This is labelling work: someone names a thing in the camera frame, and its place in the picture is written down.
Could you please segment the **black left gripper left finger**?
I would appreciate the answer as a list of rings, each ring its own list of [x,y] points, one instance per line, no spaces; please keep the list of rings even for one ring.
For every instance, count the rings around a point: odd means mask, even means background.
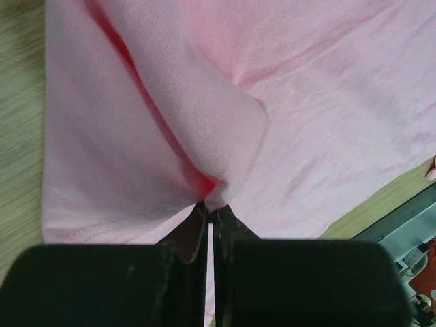
[[[30,247],[1,286],[1,325],[202,326],[207,223],[200,203],[155,245]]]

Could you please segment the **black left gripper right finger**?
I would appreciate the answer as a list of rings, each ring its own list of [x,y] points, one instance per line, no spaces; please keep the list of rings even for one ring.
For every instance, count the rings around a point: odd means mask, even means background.
[[[262,239],[231,208],[213,223],[217,326],[409,326],[397,267],[365,240]]]

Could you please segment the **pink t shirt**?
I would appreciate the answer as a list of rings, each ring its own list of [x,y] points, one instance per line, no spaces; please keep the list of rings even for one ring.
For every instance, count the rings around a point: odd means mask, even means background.
[[[434,1],[47,1],[45,50],[47,243],[316,238],[435,156]]]

